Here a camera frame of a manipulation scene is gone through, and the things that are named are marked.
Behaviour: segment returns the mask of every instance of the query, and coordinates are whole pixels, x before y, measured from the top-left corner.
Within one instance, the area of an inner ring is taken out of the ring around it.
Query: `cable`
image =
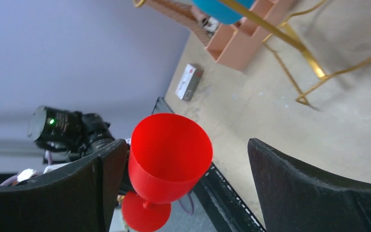
[[[9,177],[8,179],[4,180],[0,184],[0,186],[8,186],[8,185],[12,184],[13,182],[16,182],[17,181],[17,178],[18,178],[18,174],[13,175],[13,176]]]
[[[188,199],[190,200],[190,204],[191,204],[191,212],[188,212],[188,211],[185,209],[183,203],[181,203],[181,199],[178,199],[178,203],[180,203],[180,206],[181,206],[181,208],[184,210],[184,212],[186,212],[188,215],[193,215],[193,213],[194,213],[194,202],[193,202],[193,198],[191,197],[191,194],[190,194],[190,193],[187,193],[187,197],[188,197]]]
[[[52,152],[46,150],[45,151],[45,159],[47,159],[47,166],[50,166],[53,164],[53,159],[52,159]]]
[[[47,165],[50,166],[53,164],[53,159],[52,159],[52,152],[51,151],[48,151],[46,150],[45,151],[45,159],[47,159]],[[17,181],[17,178],[18,178],[19,174],[16,174],[16,175],[13,175],[11,177],[9,177],[8,179],[4,180],[0,186],[8,186],[8,185],[11,185],[12,183],[16,182]]]

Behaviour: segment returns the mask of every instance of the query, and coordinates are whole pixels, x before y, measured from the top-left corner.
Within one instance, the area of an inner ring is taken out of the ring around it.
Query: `concrete floor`
[[[293,11],[316,2],[300,1]],[[371,54],[371,0],[335,0],[292,25],[313,51],[324,51],[318,58],[330,63],[330,70],[346,68]],[[276,38],[271,43],[303,88],[317,82],[295,50]],[[187,63],[205,70],[191,102],[179,100],[174,93]],[[329,172],[371,183],[371,65],[332,79],[311,93],[308,100],[313,107],[296,103],[296,96],[267,50],[257,53],[245,73],[237,72],[215,64],[193,35],[166,95],[174,112],[207,131],[214,145],[214,163],[262,223],[247,155],[249,138],[259,138]]]

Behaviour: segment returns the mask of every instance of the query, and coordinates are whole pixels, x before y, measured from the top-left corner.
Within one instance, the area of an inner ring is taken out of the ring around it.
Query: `white wall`
[[[164,96],[189,32],[131,0],[0,0],[0,138],[41,104],[100,113],[116,138]]]
[[[0,173],[17,173],[32,168],[43,171],[44,151],[30,141],[0,140]]]

